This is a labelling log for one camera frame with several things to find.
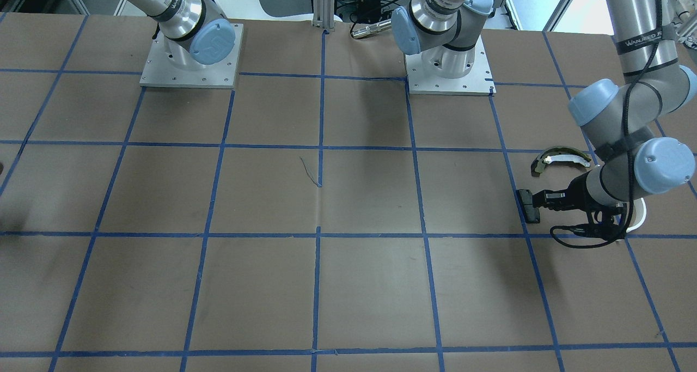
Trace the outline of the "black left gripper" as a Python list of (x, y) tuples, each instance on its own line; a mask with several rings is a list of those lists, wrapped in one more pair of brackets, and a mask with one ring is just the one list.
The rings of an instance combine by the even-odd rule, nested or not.
[(573, 179), (566, 191), (542, 190), (533, 194), (534, 208), (578, 209), (586, 213), (586, 223), (568, 230), (598, 240), (622, 240), (627, 231), (627, 214), (620, 225), (620, 206), (603, 187), (601, 172), (592, 170)]

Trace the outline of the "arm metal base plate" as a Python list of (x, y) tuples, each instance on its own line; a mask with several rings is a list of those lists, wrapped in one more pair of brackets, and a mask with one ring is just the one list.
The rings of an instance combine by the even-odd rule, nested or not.
[(497, 92), (481, 37), (470, 50), (441, 46), (406, 55), (404, 62), (411, 94), (488, 96)]
[(241, 56), (244, 24), (233, 23), (236, 35), (233, 50), (212, 65), (194, 61), (181, 46), (159, 33), (152, 41), (139, 80), (142, 87), (234, 89)]

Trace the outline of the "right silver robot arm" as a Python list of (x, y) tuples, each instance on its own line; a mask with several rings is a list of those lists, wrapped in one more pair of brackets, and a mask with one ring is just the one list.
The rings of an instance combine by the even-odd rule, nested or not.
[(127, 1), (155, 20), (164, 37), (199, 64), (221, 62), (234, 49), (234, 26), (213, 0)]

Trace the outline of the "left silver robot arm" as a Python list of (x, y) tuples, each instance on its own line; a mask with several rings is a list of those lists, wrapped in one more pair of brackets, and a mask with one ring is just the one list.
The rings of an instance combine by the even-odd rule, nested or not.
[[(587, 222), (565, 225), (575, 235), (615, 241), (625, 237), (635, 201), (686, 184), (695, 173), (692, 151), (674, 138), (657, 138), (649, 124), (695, 97), (695, 72), (678, 62), (668, 0), (607, 0), (625, 84), (601, 79), (568, 102), (602, 165), (560, 191), (516, 195), (526, 223), (540, 221), (540, 208), (580, 210)], [(403, 54), (420, 54), (436, 74), (459, 78), (459, 55), (473, 55), (493, 11), (493, 0), (410, 0), (391, 15)]]

